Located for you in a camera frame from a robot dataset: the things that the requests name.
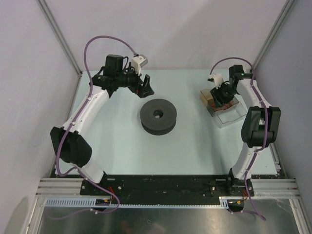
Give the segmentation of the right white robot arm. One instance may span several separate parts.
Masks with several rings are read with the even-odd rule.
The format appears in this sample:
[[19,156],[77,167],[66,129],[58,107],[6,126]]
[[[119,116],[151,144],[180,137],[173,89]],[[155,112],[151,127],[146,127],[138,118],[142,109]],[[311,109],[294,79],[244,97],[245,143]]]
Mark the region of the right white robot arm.
[[209,81],[214,83],[210,91],[216,109],[229,104],[235,95],[240,95],[248,112],[241,129],[243,147],[235,165],[230,169],[225,183],[229,195],[237,195],[243,186],[248,187],[251,168],[260,153],[277,138],[281,110],[271,106],[261,94],[252,73],[245,73],[242,65],[229,68],[229,79],[210,73]]

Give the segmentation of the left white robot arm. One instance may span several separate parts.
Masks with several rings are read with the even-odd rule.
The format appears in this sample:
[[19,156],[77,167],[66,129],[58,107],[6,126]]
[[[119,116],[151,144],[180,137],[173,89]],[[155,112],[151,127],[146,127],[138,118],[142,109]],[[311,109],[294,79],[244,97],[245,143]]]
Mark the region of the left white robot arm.
[[135,55],[127,67],[123,62],[123,56],[108,55],[105,65],[90,79],[90,90],[78,109],[61,127],[53,127],[50,132],[57,158],[57,174],[66,175],[60,171],[61,160],[69,163],[92,181],[90,188],[97,195],[107,191],[108,183],[102,179],[104,171],[92,159],[92,148],[84,135],[101,107],[118,88],[128,88],[140,98],[154,94],[150,76],[141,79],[141,69],[148,63],[148,59],[144,55]]

